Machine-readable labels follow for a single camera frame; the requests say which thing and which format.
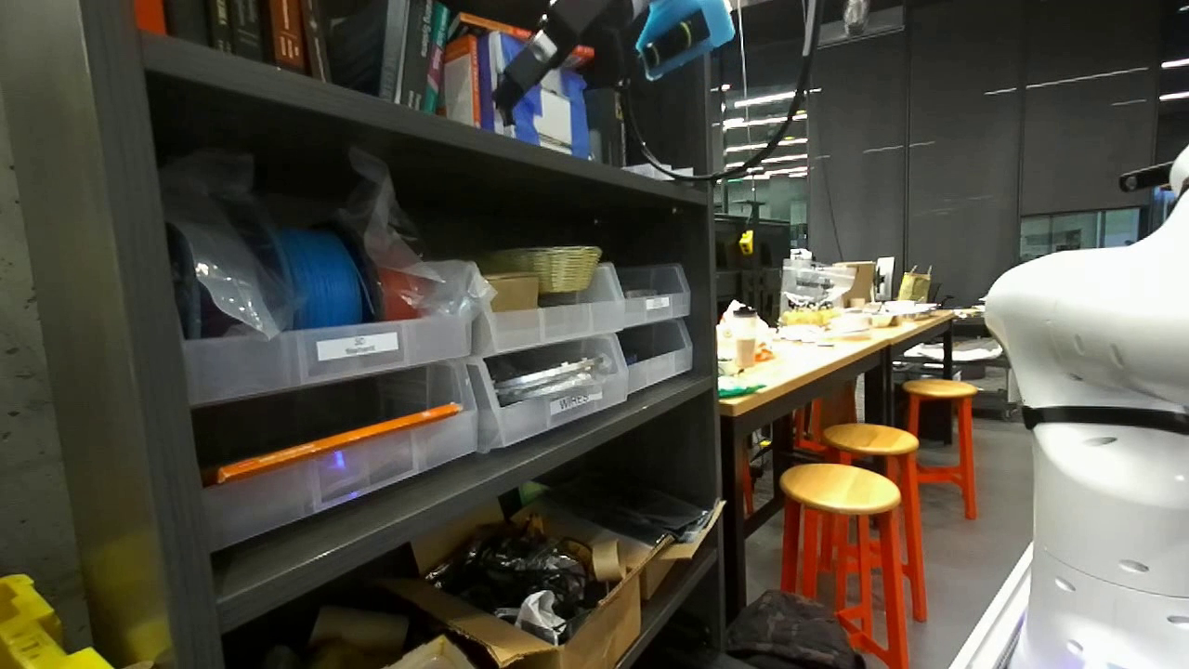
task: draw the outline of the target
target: white robot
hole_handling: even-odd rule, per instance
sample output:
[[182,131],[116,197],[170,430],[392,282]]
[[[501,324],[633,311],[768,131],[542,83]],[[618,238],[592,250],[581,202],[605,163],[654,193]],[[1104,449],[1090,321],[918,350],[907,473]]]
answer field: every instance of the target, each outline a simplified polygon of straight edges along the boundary
[[[1189,148],[1172,188],[1189,186]],[[1189,664],[1189,205],[1139,245],[1006,270],[986,304],[1037,433],[1015,669]]]

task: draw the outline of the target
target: label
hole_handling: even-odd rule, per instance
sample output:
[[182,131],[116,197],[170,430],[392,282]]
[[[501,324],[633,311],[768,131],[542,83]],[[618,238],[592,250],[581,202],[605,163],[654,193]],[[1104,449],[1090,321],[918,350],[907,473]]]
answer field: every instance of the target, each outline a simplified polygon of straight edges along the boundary
[[397,352],[397,350],[402,350],[402,338],[395,329],[317,343],[321,361],[353,361],[353,357],[374,357],[374,352]]
[[549,416],[601,400],[601,386],[575,386],[549,400]]
[[643,301],[643,311],[660,311],[660,307],[674,307],[674,296],[647,296]]

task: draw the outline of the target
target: red item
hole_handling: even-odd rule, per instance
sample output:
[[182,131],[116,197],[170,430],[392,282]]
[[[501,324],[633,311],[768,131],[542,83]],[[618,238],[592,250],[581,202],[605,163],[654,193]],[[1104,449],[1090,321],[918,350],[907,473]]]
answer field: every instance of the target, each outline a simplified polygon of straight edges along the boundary
[[421,277],[405,270],[381,270],[374,276],[381,288],[381,316],[384,321],[416,321],[421,316]]
[[165,0],[134,0],[134,23],[140,32],[169,32],[165,26]]

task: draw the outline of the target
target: glass wall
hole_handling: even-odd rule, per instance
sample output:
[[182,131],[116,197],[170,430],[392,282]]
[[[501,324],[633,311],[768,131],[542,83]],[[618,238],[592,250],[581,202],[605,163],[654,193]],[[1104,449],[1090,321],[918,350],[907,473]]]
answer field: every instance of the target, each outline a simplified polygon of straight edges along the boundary
[[1031,214],[1020,221],[1020,261],[1035,261],[1061,250],[1131,245],[1139,238],[1142,207]]

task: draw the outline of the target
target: blue filament spool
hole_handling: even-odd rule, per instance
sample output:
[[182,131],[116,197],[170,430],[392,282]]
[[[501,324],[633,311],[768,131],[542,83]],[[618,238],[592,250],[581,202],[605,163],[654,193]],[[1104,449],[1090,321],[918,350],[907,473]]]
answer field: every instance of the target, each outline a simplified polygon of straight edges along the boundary
[[332,230],[274,225],[274,254],[294,288],[294,328],[363,324],[361,269]]

